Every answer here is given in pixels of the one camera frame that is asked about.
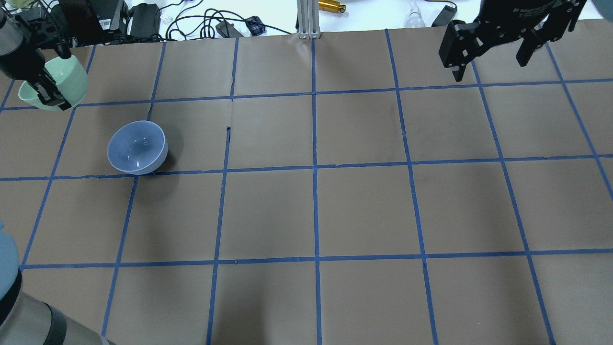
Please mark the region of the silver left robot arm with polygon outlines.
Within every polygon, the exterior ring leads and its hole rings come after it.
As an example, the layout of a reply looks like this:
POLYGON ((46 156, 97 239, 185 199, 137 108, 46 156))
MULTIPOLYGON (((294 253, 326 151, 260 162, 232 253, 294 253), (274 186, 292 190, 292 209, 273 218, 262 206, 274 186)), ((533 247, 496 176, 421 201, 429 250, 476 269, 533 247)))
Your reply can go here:
MULTIPOLYGON (((20 17, 1 12, 1 71, 25 81, 46 106, 65 111, 73 104, 46 70, 35 30, 20 17)), ((16 242, 1 232, 1 343, 3 345, 109 345, 111 341, 23 290, 16 242)))

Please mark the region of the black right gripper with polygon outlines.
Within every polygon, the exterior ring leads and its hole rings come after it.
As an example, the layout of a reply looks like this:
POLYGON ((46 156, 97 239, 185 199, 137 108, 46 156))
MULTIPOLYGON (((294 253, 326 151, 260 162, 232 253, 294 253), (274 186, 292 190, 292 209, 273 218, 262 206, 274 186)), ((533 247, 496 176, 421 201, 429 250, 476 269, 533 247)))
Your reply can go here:
POLYGON ((460 82, 473 59, 522 35, 515 58, 519 66, 527 66, 546 42, 558 41, 565 32, 574 31, 585 4, 586 0, 483 0, 477 21, 452 20, 447 24, 439 57, 460 82), (545 17, 541 28, 530 29, 545 17))

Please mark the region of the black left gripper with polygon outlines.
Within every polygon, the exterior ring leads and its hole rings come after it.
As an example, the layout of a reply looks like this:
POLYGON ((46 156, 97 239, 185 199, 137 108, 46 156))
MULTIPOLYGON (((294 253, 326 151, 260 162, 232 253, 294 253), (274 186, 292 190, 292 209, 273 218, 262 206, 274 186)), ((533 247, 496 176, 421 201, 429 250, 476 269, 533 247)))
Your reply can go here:
POLYGON ((67 110, 72 104, 59 91, 55 79, 46 72, 40 49, 53 49, 68 59, 72 33, 66 20, 52 13, 18 13, 15 17, 1 13, 1 71, 13 80, 32 83, 43 105, 67 110))

